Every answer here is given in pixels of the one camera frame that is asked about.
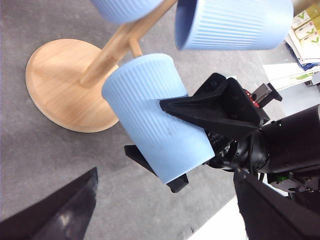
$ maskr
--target white surface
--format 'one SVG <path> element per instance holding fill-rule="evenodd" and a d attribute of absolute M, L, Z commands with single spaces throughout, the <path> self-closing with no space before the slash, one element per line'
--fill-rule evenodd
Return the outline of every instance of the white surface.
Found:
<path fill-rule="evenodd" d="M 267 177 L 263 183 L 283 196 L 287 192 L 276 189 L 268 184 Z M 238 207 L 238 199 L 235 196 L 223 208 L 220 209 L 209 221 L 207 221 L 188 240 L 248 240 L 246 226 Z"/>
<path fill-rule="evenodd" d="M 283 97 L 281 106 L 286 116 L 320 104 L 320 92 L 316 86 L 307 87 L 302 83 L 279 93 Z"/>

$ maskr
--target floor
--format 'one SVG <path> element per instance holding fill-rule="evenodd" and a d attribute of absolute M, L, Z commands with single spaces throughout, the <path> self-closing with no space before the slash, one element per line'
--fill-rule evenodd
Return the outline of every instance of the floor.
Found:
<path fill-rule="evenodd" d="M 213 72 L 236 75 L 249 91 L 268 81 L 255 51 L 178 51 L 174 17 L 175 7 L 141 46 L 144 53 L 171 55 L 190 94 Z M 120 123 L 99 133 L 72 132 L 36 108 L 25 84 L 30 55 L 61 38 L 102 48 L 117 27 L 99 16 L 90 0 L 1 0 L 2 220 L 94 166 L 99 185 L 87 240 L 187 239 L 234 197 L 232 174 L 204 166 L 188 174 L 185 189 L 172 194 L 125 156 L 123 146 L 132 142 Z M 274 120 L 284 116 L 277 103 L 266 111 Z"/>

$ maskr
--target wooden mug stand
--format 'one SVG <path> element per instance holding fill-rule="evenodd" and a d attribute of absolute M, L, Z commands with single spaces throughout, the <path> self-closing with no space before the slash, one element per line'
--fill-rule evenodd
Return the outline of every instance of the wooden mug stand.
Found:
<path fill-rule="evenodd" d="M 176 3 L 164 0 L 146 17 L 120 26 L 103 49 L 76 39 L 58 39 L 30 57 L 25 81 L 31 99 L 51 121 L 81 133 L 96 133 L 118 122 L 101 89 L 131 50 L 142 55 L 141 39 Z"/>

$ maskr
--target round wooden base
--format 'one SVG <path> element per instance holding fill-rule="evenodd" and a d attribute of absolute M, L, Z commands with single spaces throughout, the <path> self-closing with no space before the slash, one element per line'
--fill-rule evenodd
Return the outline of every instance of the round wooden base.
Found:
<path fill-rule="evenodd" d="M 93 88 L 84 88 L 79 82 L 100 51 L 85 41 L 59 39 L 32 54 L 26 66 L 26 86 L 37 108 L 51 121 L 81 133 L 100 132 L 118 122 L 101 95 L 104 79 L 118 66 Z"/>

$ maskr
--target mug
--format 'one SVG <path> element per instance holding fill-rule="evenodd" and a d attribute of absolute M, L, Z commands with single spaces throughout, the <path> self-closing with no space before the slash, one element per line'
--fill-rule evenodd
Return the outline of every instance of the mug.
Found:
<path fill-rule="evenodd" d="M 160 107 L 161 99 L 188 96 L 170 56 L 154 53 L 127 62 L 106 80 L 102 96 L 164 184 L 215 156 L 203 128 Z"/>
<path fill-rule="evenodd" d="M 125 24 L 143 18 L 163 0 L 91 0 L 100 14 L 115 24 Z"/>
<path fill-rule="evenodd" d="M 179 50 L 266 50 L 287 36 L 291 0 L 179 0 L 175 43 Z"/>

